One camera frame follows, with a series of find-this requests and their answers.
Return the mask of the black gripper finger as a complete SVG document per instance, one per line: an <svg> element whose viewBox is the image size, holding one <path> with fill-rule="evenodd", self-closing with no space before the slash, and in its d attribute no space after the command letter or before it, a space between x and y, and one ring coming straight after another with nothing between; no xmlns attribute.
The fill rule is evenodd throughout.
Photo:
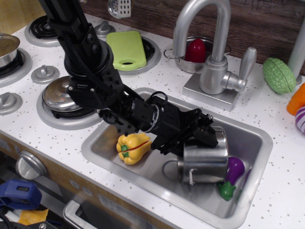
<svg viewBox="0 0 305 229"><path fill-rule="evenodd" d="M197 140L202 144L214 148L218 145L216 131L211 125L193 124L190 126L190 132L192 140Z"/></svg>

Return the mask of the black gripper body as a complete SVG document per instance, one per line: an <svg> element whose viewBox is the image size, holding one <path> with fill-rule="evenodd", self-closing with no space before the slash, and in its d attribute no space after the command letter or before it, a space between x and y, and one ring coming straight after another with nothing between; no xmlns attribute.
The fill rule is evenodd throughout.
<svg viewBox="0 0 305 229"><path fill-rule="evenodd" d="M163 155L173 153L183 156L184 143L191 139L190 126L211 125L214 122L210 115L203 114L199 108L183 112L160 97L150 97L144 101L144 104L152 106L154 111L159 113L152 129L142 131L156 135L151 149L159 150Z"/></svg>

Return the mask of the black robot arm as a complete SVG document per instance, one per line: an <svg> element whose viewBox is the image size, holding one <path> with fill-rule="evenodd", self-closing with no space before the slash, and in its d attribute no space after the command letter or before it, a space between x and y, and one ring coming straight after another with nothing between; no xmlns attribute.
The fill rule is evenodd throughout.
<svg viewBox="0 0 305 229"><path fill-rule="evenodd" d="M182 156L186 141L218 145L213 119L200 109L182 112L159 93L144 100L123 84L110 46L98 39L77 0L42 0L41 6L65 51L64 66L71 77L68 94L77 105L98 110L119 134L155 134L152 149L164 155Z"/></svg>

